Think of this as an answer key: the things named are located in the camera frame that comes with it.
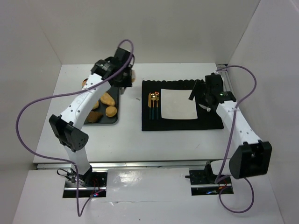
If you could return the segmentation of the glazed donut bread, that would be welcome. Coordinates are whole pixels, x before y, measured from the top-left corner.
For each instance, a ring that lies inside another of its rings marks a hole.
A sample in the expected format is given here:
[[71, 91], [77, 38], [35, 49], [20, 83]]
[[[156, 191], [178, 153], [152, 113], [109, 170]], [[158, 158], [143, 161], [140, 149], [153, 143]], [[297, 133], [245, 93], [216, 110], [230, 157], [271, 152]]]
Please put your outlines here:
[[136, 80], [136, 74], [134, 70], [131, 70], [131, 82], [133, 83]]

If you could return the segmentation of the metal tongs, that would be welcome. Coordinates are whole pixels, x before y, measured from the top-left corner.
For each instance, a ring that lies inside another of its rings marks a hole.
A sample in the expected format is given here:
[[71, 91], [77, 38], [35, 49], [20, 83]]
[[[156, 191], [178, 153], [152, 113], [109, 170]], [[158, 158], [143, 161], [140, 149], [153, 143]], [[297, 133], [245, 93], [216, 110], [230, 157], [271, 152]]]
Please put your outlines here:
[[124, 92], [125, 92], [125, 88], [124, 88], [124, 87], [121, 87], [121, 88], [120, 88], [120, 94], [123, 95]]

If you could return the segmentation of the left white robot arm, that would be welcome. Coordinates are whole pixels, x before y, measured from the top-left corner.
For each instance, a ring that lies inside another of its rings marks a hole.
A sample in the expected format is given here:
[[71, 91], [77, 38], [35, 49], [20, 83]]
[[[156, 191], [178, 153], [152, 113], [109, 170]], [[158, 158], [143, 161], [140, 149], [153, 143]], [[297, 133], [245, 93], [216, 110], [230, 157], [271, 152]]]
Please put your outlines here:
[[121, 60], [116, 56], [96, 62], [85, 86], [76, 93], [71, 104], [58, 116], [49, 118], [54, 135], [64, 146], [71, 171], [79, 182], [88, 183], [92, 173], [85, 150], [89, 136], [81, 129], [92, 107], [112, 86], [124, 89], [132, 86], [130, 62], [131, 58]]

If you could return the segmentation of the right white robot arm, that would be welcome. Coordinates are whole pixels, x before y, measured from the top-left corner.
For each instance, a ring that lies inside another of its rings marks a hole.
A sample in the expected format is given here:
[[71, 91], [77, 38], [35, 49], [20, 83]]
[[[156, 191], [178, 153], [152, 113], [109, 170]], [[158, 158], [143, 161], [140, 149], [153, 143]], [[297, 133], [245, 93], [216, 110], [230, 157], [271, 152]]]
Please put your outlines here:
[[221, 75], [211, 74], [204, 81], [197, 80], [189, 99], [195, 97], [203, 101], [203, 109], [215, 112], [230, 131], [224, 159], [207, 164], [216, 176], [215, 181], [225, 176], [242, 179], [267, 174], [272, 146], [250, 127], [233, 93], [224, 91]]

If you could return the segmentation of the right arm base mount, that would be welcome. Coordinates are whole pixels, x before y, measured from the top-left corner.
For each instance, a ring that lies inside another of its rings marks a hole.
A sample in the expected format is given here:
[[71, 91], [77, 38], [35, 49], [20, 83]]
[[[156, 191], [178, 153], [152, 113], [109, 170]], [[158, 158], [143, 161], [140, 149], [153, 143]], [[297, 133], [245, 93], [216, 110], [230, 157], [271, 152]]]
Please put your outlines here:
[[190, 181], [192, 196], [210, 196], [222, 194], [233, 194], [233, 186], [230, 178], [215, 183], [217, 175], [212, 172], [208, 161], [202, 168], [190, 169], [185, 176]]

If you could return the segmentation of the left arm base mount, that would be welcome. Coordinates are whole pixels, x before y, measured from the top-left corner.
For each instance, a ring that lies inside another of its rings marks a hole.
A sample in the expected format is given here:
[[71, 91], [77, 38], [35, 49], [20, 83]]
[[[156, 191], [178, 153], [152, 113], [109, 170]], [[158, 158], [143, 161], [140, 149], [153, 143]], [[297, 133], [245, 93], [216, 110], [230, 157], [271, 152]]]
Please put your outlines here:
[[[77, 182], [75, 174], [61, 168], [57, 170], [57, 174], [65, 178], [63, 198], [76, 198]], [[106, 197], [107, 174], [108, 172], [106, 171], [92, 172], [87, 182], [80, 180], [78, 188], [78, 197]]]

